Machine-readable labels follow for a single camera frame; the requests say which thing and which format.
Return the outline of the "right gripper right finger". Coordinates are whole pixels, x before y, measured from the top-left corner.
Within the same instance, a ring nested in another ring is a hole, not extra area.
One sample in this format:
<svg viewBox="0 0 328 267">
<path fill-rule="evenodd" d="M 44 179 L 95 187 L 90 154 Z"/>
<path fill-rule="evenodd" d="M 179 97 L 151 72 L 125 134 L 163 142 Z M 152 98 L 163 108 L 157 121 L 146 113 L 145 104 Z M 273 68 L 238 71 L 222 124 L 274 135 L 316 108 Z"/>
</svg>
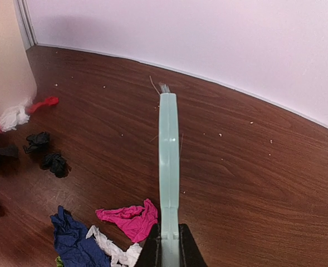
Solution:
<svg viewBox="0 0 328 267">
<path fill-rule="evenodd" d="M 179 224 L 181 267 L 207 267 L 187 224 Z"/>
</svg>

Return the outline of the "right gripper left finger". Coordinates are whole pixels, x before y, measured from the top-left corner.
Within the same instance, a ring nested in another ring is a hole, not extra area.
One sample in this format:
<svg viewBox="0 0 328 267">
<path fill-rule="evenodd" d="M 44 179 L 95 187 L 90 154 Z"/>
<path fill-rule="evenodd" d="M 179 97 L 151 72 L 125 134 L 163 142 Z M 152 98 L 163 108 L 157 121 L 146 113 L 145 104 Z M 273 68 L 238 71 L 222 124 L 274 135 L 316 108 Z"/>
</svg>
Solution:
<svg viewBox="0 0 328 267">
<path fill-rule="evenodd" d="M 161 267 L 161 229 L 159 224 L 152 226 L 135 267 Z"/>
</svg>

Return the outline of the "mint green hand brush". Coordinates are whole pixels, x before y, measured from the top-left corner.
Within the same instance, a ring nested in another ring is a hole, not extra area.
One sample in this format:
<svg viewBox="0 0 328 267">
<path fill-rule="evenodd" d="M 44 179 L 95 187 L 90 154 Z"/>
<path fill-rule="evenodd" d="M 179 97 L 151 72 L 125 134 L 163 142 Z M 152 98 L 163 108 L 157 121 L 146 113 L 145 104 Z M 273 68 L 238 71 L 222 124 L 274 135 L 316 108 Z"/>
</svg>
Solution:
<svg viewBox="0 0 328 267">
<path fill-rule="evenodd" d="M 180 147 L 177 96 L 165 83 L 155 90 L 159 101 L 159 195 L 161 265 L 180 265 L 179 241 L 179 185 Z"/>
</svg>

